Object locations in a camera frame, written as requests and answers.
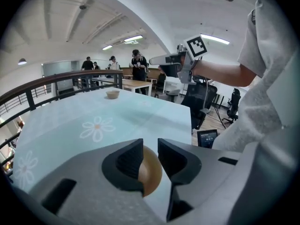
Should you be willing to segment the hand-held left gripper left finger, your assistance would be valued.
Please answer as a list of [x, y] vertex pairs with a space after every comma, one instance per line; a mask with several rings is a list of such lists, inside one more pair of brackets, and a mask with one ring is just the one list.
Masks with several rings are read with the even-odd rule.
[[80, 153], [58, 166], [30, 195], [59, 221], [158, 222], [138, 181], [142, 139]]

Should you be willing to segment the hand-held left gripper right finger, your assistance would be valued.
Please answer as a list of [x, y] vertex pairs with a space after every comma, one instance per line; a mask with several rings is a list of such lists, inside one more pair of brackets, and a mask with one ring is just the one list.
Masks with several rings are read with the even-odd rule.
[[225, 181], [241, 154], [158, 140], [158, 159], [171, 181], [168, 222], [200, 206]]

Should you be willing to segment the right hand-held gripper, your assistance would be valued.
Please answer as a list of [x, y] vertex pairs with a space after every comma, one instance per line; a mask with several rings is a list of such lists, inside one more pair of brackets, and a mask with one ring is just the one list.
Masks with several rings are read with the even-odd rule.
[[187, 84], [192, 80], [192, 70], [197, 62], [207, 53], [202, 36], [187, 38], [177, 46], [177, 52], [151, 58], [149, 63], [158, 65], [166, 76], [179, 78], [181, 83]]

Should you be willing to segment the person's right forearm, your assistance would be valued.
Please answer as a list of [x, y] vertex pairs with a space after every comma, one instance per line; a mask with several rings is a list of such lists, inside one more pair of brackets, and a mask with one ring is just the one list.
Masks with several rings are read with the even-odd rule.
[[240, 65], [222, 65], [199, 60], [192, 69], [193, 76], [199, 75], [216, 82], [235, 87], [247, 87], [256, 74]]

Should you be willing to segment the grey chair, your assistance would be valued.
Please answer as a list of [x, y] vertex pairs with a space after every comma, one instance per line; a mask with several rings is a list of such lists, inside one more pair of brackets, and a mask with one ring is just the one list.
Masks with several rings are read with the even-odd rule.
[[154, 97], [174, 103], [177, 97], [179, 96], [179, 94], [180, 94], [180, 90], [172, 90], [172, 91], [167, 91], [166, 93], [163, 94], [155, 93]]

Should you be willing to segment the black control box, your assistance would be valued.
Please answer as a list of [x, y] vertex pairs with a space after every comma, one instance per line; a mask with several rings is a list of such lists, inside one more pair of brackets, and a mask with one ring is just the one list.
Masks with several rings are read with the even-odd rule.
[[214, 140], [217, 138], [218, 132], [216, 129], [203, 130], [197, 132], [197, 141], [199, 147], [211, 149]]

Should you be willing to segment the wooden table with white legs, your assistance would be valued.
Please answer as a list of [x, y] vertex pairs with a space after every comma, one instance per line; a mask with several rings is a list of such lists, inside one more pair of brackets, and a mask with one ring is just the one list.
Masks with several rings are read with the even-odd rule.
[[145, 82], [145, 81], [123, 79], [122, 88], [124, 90], [129, 90], [131, 92], [135, 92], [136, 89], [140, 89], [140, 88], [148, 88], [148, 96], [151, 96], [152, 83]]

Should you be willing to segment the black office chair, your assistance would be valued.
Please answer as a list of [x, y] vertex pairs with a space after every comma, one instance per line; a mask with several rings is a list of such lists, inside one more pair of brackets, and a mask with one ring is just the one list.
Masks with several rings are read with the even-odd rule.
[[230, 105], [229, 109], [226, 112], [228, 118], [223, 118], [222, 121], [225, 120], [225, 123], [233, 124], [238, 119], [238, 107], [240, 99], [240, 91], [234, 88], [231, 100], [228, 102], [228, 104]]
[[210, 84], [208, 84], [208, 91], [206, 89], [206, 83], [204, 82], [189, 84], [181, 102], [181, 105], [190, 108], [192, 129], [198, 130], [201, 127], [206, 117], [206, 114], [201, 110], [203, 108], [210, 109], [218, 90]]

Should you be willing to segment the black railing with wooden handrail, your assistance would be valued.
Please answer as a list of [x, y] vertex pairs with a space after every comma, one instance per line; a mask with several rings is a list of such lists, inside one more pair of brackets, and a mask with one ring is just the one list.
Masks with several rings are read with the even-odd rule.
[[[37, 103], [33, 99], [32, 90], [43, 85], [76, 78], [91, 80], [93, 75], [111, 75], [113, 81], [94, 87], [88, 84], [85, 89], [56, 95]], [[8, 162], [17, 159], [22, 153], [26, 154], [29, 150], [34, 151], [39, 159], [58, 160], [66, 160], [87, 150], [88, 146], [84, 145], [79, 137], [86, 129], [81, 127], [79, 120], [85, 115], [90, 116], [90, 113], [96, 110], [107, 90], [110, 88], [118, 90], [122, 87], [122, 75], [122, 71], [108, 70], [66, 72], [28, 82], [2, 95], [0, 105], [19, 95], [25, 95], [29, 106], [0, 124], [0, 128], [20, 115], [27, 112], [30, 115], [21, 132], [0, 144], [1, 149], [12, 140], [18, 139], [16, 153], [1, 162], [0, 168], [4, 168]]]

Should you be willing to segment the light blue floral tablecloth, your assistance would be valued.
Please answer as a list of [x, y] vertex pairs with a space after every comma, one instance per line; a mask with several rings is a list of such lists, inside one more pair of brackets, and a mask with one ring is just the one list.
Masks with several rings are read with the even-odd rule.
[[162, 225], [171, 183], [158, 139], [191, 143], [187, 107], [126, 90], [77, 94], [30, 112], [13, 185], [50, 225]]

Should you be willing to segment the person's grey shirt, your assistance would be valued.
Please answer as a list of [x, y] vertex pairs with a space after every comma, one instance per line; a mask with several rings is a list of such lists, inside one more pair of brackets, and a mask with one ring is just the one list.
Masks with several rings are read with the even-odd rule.
[[267, 89], [286, 67], [299, 42], [282, 10], [272, 3], [257, 2], [248, 15], [246, 38], [238, 62], [260, 80], [239, 103], [238, 119], [212, 145], [215, 150], [242, 152], [251, 142], [281, 127]]

